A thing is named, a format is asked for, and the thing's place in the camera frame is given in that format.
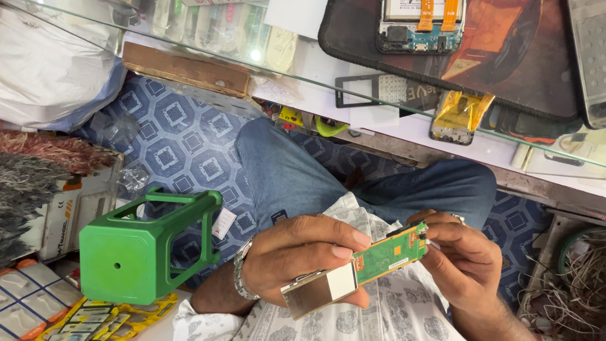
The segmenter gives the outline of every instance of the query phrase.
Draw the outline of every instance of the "red fluffy cloth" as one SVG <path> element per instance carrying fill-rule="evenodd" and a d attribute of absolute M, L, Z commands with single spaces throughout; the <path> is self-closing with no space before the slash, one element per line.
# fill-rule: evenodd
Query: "red fluffy cloth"
<path fill-rule="evenodd" d="M 116 162 L 106 151 L 77 138 L 17 130 L 0 130 L 0 152 L 33 155 L 59 163 L 75 174 L 111 167 Z"/>

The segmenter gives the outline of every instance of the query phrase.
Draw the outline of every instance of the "fingernail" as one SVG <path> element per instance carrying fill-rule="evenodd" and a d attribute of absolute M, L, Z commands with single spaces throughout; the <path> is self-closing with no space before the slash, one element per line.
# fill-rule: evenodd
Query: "fingernail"
<path fill-rule="evenodd" d="M 351 259 L 353 251 L 348 248 L 342 248 L 340 246 L 333 246 L 333 254 L 339 258 Z"/>
<path fill-rule="evenodd" d="M 353 238 L 360 244 L 364 245 L 364 246 L 370 246 L 370 244 L 372 243 L 372 239 L 367 236 L 365 233 L 362 233 L 360 231 L 354 231 L 353 233 Z"/>

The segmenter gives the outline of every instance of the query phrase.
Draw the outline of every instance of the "flex cable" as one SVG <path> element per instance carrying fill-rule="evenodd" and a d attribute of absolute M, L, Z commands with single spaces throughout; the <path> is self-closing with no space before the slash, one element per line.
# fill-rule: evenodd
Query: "flex cable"
<path fill-rule="evenodd" d="M 459 7 L 458 0 L 446 0 L 444 4 L 444 21 L 442 22 L 442 31 L 454 31 L 456 22 L 456 12 Z"/>
<path fill-rule="evenodd" d="M 431 31 L 433 29 L 432 21 L 433 0 L 421 0 L 421 21 L 417 25 L 417 31 Z"/>

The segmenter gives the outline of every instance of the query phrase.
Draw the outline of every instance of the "floor mat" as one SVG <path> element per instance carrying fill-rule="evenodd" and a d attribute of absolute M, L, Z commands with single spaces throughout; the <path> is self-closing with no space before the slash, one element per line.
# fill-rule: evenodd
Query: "floor mat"
<path fill-rule="evenodd" d="M 111 143 L 103 134 L 123 112 L 132 115 L 141 130 L 131 143 L 127 140 Z M 231 259 L 246 239 L 257 233 L 250 187 L 234 151 L 235 138 L 246 121 L 174 93 L 150 78 L 129 73 L 118 98 L 85 123 L 74 136 L 124 153 L 125 167 L 145 167 L 151 175 L 148 186 L 162 186 L 165 191 L 180 194 L 207 189 L 219 191 L 223 195 L 224 207 L 237 215 L 223 240 L 213 236 L 213 246 L 221 250 L 222 264 Z M 332 173 L 345 175 L 360 166 L 366 179 L 374 179 L 414 170 L 394 160 L 347 146 L 304 134 L 293 135 Z M 173 209 L 174 206 L 166 203 L 149 205 L 145 214 L 157 217 Z M 516 296 L 521 288 L 518 275 L 532 267 L 525 255 L 533 253 L 534 235 L 543 232 L 550 222 L 550 215 L 540 204 L 497 193 L 483 232 L 499 244 L 508 261 L 503 268 L 500 292 L 515 310 Z M 173 240 L 171 264 L 177 268 L 188 268 L 198 259 L 200 244 L 199 224 L 190 226 Z M 186 284 L 197 287 L 216 267 L 203 269 Z"/>

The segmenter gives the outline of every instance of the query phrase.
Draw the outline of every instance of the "ring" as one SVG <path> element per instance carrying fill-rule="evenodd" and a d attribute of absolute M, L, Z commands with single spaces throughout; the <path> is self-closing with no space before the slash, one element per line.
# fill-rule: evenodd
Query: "ring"
<path fill-rule="evenodd" d="M 454 218 L 457 218 L 461 222 L 461 224 L 467 226 L 467 224 L 465 224 L 465 217 L 462 217 L 462 216 L 460 216 L 458 214 L 454 214 L 454 213 L 451 213 L 450 215 L 452 215 Z"/>

